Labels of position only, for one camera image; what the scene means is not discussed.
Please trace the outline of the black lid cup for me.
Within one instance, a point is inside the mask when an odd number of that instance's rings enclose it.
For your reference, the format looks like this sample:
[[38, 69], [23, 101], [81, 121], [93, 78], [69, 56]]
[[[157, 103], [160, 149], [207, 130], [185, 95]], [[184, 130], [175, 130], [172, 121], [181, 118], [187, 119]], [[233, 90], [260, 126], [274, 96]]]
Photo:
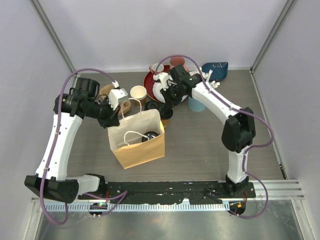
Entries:
[[166, 107], [165, 105], [161, 105], [158, 108], [160, 119], [161, 120], [169, 120], [173, 116], [173, 109], [170, 107]]
[[157, 132], [154, 132], [154, 131], [149, 131], [149, 132], [146, 132], [142, 138], [141, 138], [141, 142], [146, 142], [146, 141], [149, 141], [151, 139], [154, 139], [158, 136], [159, 134]]

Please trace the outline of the stack of black lids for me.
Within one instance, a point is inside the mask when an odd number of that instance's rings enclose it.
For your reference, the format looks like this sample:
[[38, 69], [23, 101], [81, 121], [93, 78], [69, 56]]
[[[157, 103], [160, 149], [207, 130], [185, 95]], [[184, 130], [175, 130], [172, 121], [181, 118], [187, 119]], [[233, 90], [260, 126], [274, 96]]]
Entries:
[[160, 102], [157, 102], [157, 101], [154, 101], [154, 100], [149, 100], [149, 101], [147, 101], [145, 103], [144, 110], [145, 111], [152, 110], [152, 109], [158, 110], [160, 106], [161, 106]]

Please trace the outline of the stack of paper cups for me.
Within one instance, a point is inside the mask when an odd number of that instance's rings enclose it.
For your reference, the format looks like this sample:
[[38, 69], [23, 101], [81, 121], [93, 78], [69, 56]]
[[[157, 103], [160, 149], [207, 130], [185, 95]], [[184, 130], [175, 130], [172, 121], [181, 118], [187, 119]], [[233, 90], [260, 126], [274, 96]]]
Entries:
[[147, 89], [142, 85], [136, 85], [131, 88], [130, 96], [139, 100], [141, 105], [144, 106], [147, 101]]

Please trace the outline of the brown paper bag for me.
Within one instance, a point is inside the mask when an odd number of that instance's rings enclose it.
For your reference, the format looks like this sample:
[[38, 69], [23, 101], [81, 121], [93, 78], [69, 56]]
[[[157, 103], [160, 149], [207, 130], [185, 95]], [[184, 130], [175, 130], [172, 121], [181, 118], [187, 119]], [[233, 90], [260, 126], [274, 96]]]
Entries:
[[[158, 136], [142, 142], [147, 132]], [[124, 169], [144, 164], [165, 156], [165, 129], [156, 109], [142, 110], [131, 116], [123, 116], [119, 126], [107, 128], [110, 150]]]

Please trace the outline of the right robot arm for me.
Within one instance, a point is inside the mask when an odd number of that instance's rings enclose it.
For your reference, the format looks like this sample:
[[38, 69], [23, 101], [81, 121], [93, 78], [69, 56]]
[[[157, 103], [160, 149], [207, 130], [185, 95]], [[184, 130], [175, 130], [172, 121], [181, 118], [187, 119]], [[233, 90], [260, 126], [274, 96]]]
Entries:
[[153, 80], [161, 85], [167, 109], [188, 96], [205, 105], [223, 123], [221, 141], [228, 150], [225, 193], [233, 198], [241, 195], [249, 184], [245, 170], [247, 150], [256, 136], [252, 110], [234, 105], [205, 81], [201, 71], [190, 73], [182, 65], [154, 75]]

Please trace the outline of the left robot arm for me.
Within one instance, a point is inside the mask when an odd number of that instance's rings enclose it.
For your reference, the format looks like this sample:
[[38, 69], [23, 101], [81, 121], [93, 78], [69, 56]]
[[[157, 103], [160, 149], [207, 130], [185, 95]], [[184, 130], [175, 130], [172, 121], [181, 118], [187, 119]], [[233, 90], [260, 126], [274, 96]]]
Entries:
[[42, 161], [34, 175], [24, 184], [38, 197], [70, 204], [78, 196], [87, 195], [100, 200], [107, 195], [105, 178], [99, 174], [68, 177], [67, 166], [76, 133], [85, 117], [98, 121], [101, 127], [118, 126], [121, 103], [128, 93], [114, 83], [108, 96], [99, 102], [100, 84], [90, 78], [79, 77], [75, 87], [58, 96], [54, 104], [53, 127]]

